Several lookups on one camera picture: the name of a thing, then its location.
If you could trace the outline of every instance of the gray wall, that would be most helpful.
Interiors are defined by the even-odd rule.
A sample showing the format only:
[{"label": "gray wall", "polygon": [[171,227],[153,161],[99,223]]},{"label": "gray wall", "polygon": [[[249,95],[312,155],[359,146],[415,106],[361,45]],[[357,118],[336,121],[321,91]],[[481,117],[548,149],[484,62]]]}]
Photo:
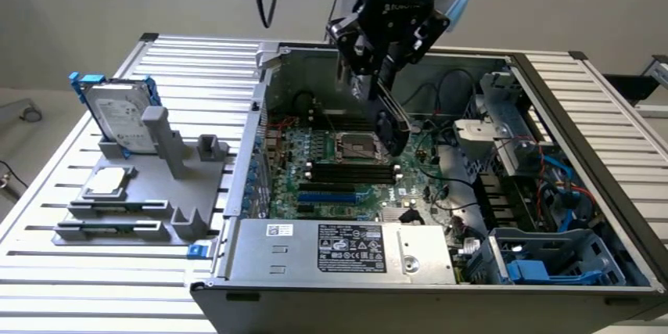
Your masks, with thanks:
[{"label": "gray wall", "polygon": [[[112,73],[144,31],[321,38],[332,0],[280,0],[265,31],[253,0],[0,0],[0,85],[67,88],[72,70]],[[579,49],[633,73],[668,53],[665,0],[472,0],[440,45]]]}]

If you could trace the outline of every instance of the blue pcie slot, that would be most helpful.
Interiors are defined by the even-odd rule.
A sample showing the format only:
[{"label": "blue pcie slot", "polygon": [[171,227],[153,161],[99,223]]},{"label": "blue pcie slot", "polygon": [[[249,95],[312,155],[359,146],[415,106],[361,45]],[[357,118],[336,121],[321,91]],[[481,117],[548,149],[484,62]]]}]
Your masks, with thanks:
[{"label": "blue pcie slot", "polygon": [[301,193],[296,200],[300,203],[357,203],[357,196]]}]

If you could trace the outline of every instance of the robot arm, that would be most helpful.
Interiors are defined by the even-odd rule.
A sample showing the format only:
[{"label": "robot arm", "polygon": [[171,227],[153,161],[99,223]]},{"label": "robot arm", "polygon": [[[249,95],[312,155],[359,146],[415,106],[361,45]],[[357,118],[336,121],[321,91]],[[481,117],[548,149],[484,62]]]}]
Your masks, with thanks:
[{"label": "robot arm", "polygon": [[452,22],[436,0],[357,0],[353,13],[327,25],[349,71],[356,98],[368,104],[368,118],[387,151],[407,145],[409,124],[391,95],[396,73],[417,63]]}]

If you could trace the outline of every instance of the warning label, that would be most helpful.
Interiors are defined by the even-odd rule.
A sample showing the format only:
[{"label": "warning label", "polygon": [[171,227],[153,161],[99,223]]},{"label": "warning label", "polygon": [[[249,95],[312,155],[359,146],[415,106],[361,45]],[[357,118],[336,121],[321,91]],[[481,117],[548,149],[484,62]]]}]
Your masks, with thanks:
[{"label": "warning label", "polygon": [[387,273],[381,226],[320,224],[317,249],[325,273]]}]

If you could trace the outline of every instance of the motherboard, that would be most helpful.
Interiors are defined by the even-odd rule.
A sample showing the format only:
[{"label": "motherboard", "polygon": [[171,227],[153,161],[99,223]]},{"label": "motherboard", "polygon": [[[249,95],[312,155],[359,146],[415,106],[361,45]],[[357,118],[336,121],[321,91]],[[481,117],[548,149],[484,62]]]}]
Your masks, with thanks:
[{"label": "motherboard", "polygon": [[372,131],[353,125],[345,129],[340,122],[327,129],[285,118],[267,131],[269,216],[399,221],[413,209],[420,214],[416,224],[445,223],[449,215],[435,206],[444,185],[428,177],[440,177],[436,146],[431,137],[415,132],[404,153],[392,157]]}]

